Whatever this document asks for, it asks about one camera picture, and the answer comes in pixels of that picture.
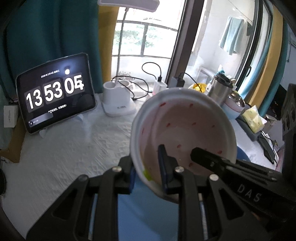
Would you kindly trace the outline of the large dark blue bowl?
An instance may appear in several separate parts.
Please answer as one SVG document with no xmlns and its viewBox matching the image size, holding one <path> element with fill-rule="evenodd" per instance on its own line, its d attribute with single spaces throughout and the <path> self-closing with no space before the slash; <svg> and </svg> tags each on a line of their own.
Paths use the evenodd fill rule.
<svg viewBox="0 0 296 241">
<path fill-rule="evenodd" d="M 237 146 L 237 159 L 246 161 L 246 162 L 251 162 L 247 154 L 238 146 Z"/>
</svg>

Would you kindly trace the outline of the pink strawberry bowl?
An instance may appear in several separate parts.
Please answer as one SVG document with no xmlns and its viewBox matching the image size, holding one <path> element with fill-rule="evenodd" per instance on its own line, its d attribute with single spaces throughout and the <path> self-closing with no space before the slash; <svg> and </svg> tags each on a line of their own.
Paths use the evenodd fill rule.
<svg viewBox="0 0 296 241">
<path fill-rule="evenodd" d="M 146 100 L 132 122 L 130 156 L 140 180 L 158 197 L 178 202 L 176 194 L 165 194 L 158 163 L 158 147 L 196 175 L 210 172 L 192 162 L 198 147 L 232 163 L 237 144 L 231 122 L 210 97 L 196 90 L 169 88 Z"/>
</svg>

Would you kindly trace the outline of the stacked pastel bowls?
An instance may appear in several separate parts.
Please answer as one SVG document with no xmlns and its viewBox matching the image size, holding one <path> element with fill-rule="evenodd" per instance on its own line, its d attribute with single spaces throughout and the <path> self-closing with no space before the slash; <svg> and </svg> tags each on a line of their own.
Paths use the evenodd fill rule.
<svg viewBox="0 0 296 241">
<path fill-rule="evenodd" d="M 238 94 L 237 91 L 232 91 L 222 104 L 227 118 L 230 120 L 237 119 L 242 113 L 250 108 L 250 105 L 245 103 L 244 99 Z"/>
</svg>

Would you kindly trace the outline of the yellow tissue pack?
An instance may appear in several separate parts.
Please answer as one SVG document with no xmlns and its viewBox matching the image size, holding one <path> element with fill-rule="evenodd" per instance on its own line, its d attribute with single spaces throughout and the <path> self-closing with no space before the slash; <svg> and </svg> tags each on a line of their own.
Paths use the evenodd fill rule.
<svg viewBox="0 0 296 241">
<path fill-rule="evenodd" d="M 253 133 L 258 133 L 263 130 L 265 124 L 267 123 L 267 120 L 259 115 L 258 109 L 255 105 L 247 109 L 242 116 Z"/>
</svg>

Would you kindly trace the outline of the yellow curtain right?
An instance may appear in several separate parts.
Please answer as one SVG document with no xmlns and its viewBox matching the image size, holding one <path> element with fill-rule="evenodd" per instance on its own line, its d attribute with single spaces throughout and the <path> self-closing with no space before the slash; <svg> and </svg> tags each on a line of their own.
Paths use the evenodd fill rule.
<svg viewBox="0 0 296 241">
<path fill-rule="evenodd" d="M 259 82 L 255 87 L 252 96 L 248 97 L 247 99 L 247 102 L 251 106 L 255 105 L 257 108 L 259 108 L 263 103 L 269 88 L 271 87 L 271 83 L 280 59 L 282 34 L 283 17 L 278 8 L 273 4 L 273 27 L 271 31 L 271 41 L 265 61 L 265 66 Z"/>
</svg>

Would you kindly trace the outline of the yellow curtain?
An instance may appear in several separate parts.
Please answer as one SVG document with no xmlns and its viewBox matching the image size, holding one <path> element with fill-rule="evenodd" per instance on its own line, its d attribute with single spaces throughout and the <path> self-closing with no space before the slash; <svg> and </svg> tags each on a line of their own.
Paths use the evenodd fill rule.
<svg viewBox="0 0 296 241">
<path fill-rule="evenodd" d="M 255 105 L 257 108 L 259 108 L 263 103 L 269 88 L 271 87 L 271 83 L 280 59 L 282 34 L 283 17 L 278 8 L 273 4 L 273 27 L 271 31 L 271 41 L 265 61 L 265 66 L 259 82 L 255 87 L 252 96 L 248 97 L 247 99 L 247 102 L 251 106 Z"/>
<path fill-rule="evenodd" d="M 111 80 L 112 48 L 119 7 L 99 6 L 98 34 L 103 83 Z"/>
</svg>

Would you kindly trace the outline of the stainless steel tumbler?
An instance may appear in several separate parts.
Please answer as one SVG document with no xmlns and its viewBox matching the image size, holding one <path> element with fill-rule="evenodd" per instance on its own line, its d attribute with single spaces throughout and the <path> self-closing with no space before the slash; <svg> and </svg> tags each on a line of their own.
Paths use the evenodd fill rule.
<svg viewBox="0 0 296 241">
<path fill-rule="evenodd" d="M 218 105 L 222 105 L 229 94 L 232 92 L 234 84 L 231 78 L 224 73 L 218 72 L 206 87 L 207 96 L 214 100 Z"/>
</svg>

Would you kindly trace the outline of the cardboard box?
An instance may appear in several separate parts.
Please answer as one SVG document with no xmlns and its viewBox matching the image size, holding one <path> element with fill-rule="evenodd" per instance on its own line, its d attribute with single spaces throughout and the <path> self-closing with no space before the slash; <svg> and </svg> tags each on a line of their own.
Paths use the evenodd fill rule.
<svg viewBox="0 0 296 241">
<path fill-rule="evenodd" d="M 23 140 L 25 138 L 26 128 L 21 117 L 18 118 L 17 124 L 13 129 L 13 134 L 8 148 L 1 150 L 1 158 L 9 160 L 12 163 L 19 163 Z"/>
</svg>

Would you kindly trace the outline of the black charger adapter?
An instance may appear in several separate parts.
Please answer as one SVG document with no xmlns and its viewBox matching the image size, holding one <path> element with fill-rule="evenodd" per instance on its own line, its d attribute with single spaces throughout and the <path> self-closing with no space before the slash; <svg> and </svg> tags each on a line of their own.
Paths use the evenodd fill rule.
<svg viewBox="0 0 296 241">
<path fill-rule="evenodd" d="M 175 88 L 175 87 L 183 88 L 184 85 L 185 85 L 185 81 L 179 77 L 172 77 L 171 80 L 168 82 L 168 88 Z"/>
</svg>

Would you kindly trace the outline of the white desk lamp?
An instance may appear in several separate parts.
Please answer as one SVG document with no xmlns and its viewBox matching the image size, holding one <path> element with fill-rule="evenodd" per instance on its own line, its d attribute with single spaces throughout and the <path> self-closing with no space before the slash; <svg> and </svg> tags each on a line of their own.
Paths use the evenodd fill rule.
<svg viewBox="0 0 296 241">
<path fill-rule="evenodd" d="M 155 12 L 159 6 L 159 1 L 98 1 L 98 6 L 123 7 L 125 11 L 129 9 L 140 9 L 142 11 Z M 123 83 L 107 81 L 103 83 L 103 94 L 101 103 L 107 116 L 119 116 L 135 112 L 135 104 L 131 99 L 130 82 Z"/>
</svg>

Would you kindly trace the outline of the white charger adapter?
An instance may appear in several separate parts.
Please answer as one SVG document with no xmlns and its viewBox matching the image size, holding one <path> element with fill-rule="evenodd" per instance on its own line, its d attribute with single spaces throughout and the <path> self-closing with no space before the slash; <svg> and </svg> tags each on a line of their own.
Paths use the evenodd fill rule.
<svg viewBox="0 0 296 241">
<path fill-rule="evenodd" d="M 159 76 L 158 79 L 154 82 L 152 95 L 156 95 L 157 93 L 165 90 L 166 88 L 167 88 L 167 84 L 162 82 L 162 77 Z"/>
</svg>

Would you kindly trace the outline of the tablet showing clock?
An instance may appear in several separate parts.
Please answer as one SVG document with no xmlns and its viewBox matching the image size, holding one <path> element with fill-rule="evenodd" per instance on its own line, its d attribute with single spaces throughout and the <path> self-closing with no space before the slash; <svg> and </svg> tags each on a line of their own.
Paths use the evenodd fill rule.
<svg viewBox="0 0 296 241">
<path fill-rule="evenodd" d="M 86 53 L 48 61 L 16 78 L 21 115 L 29 134 L 96 107 Z"/>
</svg>

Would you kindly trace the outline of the white small box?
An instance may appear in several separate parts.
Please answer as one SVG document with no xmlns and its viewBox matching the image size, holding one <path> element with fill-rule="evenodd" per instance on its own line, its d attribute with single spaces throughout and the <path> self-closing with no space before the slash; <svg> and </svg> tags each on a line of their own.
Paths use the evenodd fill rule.
<svg viewBox="0 0 296 241">
<path fill-rule="evenodd" d="M 14 128 L 18 120 L 18 106 L 4 106 L 4 128 Z"/>
</svg>

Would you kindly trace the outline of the hanging light blue towel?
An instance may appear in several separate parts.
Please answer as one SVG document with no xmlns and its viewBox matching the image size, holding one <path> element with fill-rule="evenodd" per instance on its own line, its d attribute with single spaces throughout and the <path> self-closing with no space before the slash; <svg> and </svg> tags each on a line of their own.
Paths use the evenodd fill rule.
<svg viewBox="0 0 296 241">
<path fill-rule="evenodd" d="M 219 47 L 228 55 L 237 54 L 243 38 L 244 20 L 229 16 L 225 25 Z"/>
</svg>

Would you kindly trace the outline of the yellow curtain left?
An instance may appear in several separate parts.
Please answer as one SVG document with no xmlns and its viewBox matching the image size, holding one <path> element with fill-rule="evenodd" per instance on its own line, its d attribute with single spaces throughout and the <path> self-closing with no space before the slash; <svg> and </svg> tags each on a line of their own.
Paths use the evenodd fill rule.
<svg viewBox="0 0 296 241">
<path fill-rule="evenodd" d="M 112 48 L 119 7 L 99 6 L 98 34 L 103 83 L 111 80 Z"/>
</svg>

